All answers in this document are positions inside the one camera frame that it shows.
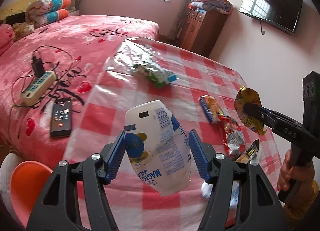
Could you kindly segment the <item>person's right hand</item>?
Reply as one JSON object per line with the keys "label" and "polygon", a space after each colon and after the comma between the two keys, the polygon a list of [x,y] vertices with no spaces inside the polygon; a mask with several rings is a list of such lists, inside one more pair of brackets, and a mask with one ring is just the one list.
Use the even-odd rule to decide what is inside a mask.
{"label": "person's right hand", "polygon": [[290,180],[294,178],[297,172],[296,166],[291,166],[292,150],[288,150],[285,154],[283,164],[280,168],[277,188],[279,191],[288,191],[290,187]]}

